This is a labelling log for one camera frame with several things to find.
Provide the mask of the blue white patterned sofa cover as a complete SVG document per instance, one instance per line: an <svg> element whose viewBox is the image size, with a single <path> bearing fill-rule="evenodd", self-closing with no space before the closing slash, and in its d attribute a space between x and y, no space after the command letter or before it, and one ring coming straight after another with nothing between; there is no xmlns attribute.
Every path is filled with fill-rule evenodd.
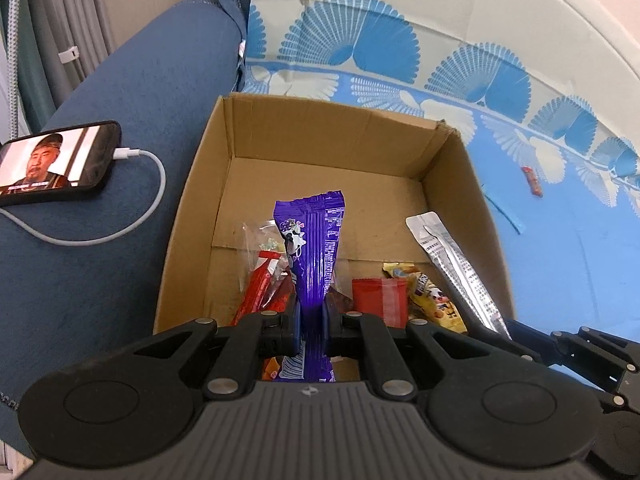
<svg viewBox="0 0 640 480"><path fill-rule="evenodd" d="M456 128L518 319L638 338L639 45L596 0L250 0L246 54L249 92Z"/></svg>

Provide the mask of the clear bag of candies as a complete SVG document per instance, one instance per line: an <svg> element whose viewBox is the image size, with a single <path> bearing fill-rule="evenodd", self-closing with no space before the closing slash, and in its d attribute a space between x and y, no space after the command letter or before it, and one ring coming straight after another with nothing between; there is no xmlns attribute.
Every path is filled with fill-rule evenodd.
<svg viewBox="0 0 640 480"><path fill-rule="evenodd" d="M250 222L242 225L245 259L252 268L258 259L260 252L277 252L280 256L285 254L284 241L273 219L264 222Z"/></svg>

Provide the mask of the cardboard box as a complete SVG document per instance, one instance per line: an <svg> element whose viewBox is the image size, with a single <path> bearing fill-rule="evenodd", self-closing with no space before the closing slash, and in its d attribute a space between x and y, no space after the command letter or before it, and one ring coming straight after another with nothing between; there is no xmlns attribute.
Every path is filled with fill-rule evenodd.
<svg viewBox="0 0 640 480"><path fill-rule="evenodd" d="M469 328L506 332L514 315L497 231L460 134L442 122L364 107L235 93L217 101L180 198L155 327L232 322L240 266L258 267L249 226L276 225L304 318L334 278L374 278L415 263L454 281L409 223L437 217L475 270L457 289Z"/></svg>

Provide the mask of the grey curtain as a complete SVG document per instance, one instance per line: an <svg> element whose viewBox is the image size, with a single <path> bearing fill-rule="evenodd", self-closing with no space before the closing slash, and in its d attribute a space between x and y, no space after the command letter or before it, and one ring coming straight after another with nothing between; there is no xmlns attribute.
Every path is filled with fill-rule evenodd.
<svg viewBox="0 0 640 480"><path fill-rule="evenodd" d="M116 50L105 0L27 0L43 73L60 106Z"/></svg>

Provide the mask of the silver stick packet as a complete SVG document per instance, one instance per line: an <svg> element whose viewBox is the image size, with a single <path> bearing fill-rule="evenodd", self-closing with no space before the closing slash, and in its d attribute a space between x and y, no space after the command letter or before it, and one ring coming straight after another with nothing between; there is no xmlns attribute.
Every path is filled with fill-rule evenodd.
<svg viewBox="0 0 640 480"><path fill-rule="evenodd" d="M473 318L510 340L511 335L495 301L438 214L429 211L408 217L406 225Z"/></svg>

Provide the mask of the large red snack packet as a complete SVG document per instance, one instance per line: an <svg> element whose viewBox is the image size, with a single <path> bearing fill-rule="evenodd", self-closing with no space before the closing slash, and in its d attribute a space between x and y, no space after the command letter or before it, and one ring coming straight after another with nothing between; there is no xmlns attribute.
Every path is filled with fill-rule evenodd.
<svg viewBox="0 0 640 480"><path fill-rule="evenodd" d="M285 312L295 299L295 285L288 259L280 252L261 250L231 325L235 326L244 316L252 313Z"/></svg>

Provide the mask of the small red snack packet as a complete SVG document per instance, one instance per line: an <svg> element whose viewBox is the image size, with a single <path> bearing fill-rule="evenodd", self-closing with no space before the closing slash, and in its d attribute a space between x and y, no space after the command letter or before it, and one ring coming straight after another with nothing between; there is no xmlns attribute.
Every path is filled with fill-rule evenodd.
<svg viewBox="0 0 640 480"><path fill-rule="evenodd" d="M382 318L388 327L404 328L408 323L407 285L403 278L355 278L352 304L358 312Z"/></svg>

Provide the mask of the small red brown candy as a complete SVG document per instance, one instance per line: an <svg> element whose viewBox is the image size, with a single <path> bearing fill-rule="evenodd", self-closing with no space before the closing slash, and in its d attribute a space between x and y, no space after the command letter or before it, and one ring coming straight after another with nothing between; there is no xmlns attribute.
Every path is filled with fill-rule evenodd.
<svg viewBox="0 0 640 480"><path fill-rule="evenodd" d="M526 177L527 184L533 196L537 196L537 197L544 196L536 171L529 166L523 166L522 171L524 176Z"/></svg>

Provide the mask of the purple chocolate bar wrapper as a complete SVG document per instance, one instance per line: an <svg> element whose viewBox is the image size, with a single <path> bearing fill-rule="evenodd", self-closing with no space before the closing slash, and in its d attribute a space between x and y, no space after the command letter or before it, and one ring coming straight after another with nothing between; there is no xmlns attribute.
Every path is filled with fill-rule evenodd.
<svg viewBox="0 0 640 480"><path fill-rule="evenodd" d="M300 314L300 350L297 356L283 359L281 382L334 381L326 355L326 294L333 280L344 213L340 191L274 205L273 220L284 241Z"/></svg>

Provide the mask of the yellow beige snack packet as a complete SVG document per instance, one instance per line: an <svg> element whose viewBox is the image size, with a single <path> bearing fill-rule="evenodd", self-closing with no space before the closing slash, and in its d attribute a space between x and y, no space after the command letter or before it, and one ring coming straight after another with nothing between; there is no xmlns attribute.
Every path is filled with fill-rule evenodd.
<svg viewBox="0 0 640 480"><path fill-rule="evenodd" d="M383 271L391 278L407 281L409 301L426 318L436 325L458 334L466 334L468 329L457 307L449 297L423 272L410 263L386 262Z"/></svg>

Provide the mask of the black smartphone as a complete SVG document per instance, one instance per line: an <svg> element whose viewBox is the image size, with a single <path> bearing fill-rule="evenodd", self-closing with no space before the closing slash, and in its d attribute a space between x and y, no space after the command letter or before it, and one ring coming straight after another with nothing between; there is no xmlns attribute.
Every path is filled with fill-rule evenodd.
<svg viewBox="0 0 640 480"><path fill-rule="evenodd" d="M71 200L103 185L120 147L118 122L24 136L1 145L1 205Z"/></svg>

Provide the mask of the clear bag of nuts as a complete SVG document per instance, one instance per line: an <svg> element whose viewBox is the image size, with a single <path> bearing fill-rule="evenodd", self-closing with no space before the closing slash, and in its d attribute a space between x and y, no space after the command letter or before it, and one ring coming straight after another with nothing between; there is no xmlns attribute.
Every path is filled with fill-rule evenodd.
<svg viewBox="0 0 640 480"><path fill-rule="evenodd" d="M262 367L262 380L264 382L273 382L277 380L282 368L283 358L282 356L274 356L268 360L265 360Z"/></svg>

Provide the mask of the blue sofa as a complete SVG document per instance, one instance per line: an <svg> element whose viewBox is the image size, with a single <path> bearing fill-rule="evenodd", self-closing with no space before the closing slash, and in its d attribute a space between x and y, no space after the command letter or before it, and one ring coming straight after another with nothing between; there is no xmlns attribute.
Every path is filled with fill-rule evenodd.
<svg viewBox="0 0 640 480"><path fill-rule="evenodd" d="M1 437L40 377L151 335L180 196L210 113L238 85L250 0L183 0L123 44L49 120L114 120L142 151L98 192L1 219Z"/></svg>

